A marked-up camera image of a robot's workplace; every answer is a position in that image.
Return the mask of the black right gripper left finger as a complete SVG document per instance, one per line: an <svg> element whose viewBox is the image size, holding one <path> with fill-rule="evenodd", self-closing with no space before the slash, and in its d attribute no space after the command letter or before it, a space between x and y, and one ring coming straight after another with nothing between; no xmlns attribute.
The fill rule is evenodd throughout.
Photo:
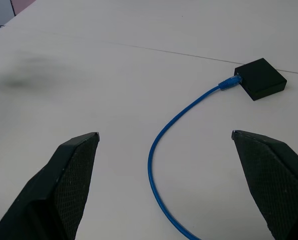
<svg viewBox="0 0 298 240"><path fill-rule="evenodd" d="M0 240L73 240L87 202L97 132L58 146L0 220Z"/></svg>

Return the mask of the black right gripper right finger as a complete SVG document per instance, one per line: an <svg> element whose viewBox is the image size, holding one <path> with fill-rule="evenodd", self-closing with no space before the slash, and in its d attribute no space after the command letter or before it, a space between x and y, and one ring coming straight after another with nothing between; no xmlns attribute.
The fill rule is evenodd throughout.
<svg viewBox="0 0 298 240"><path fill-rule="evenodd" d="M249 191L276 240L298 240L298 155L284 142L247 131L231 135Z"/></svg>

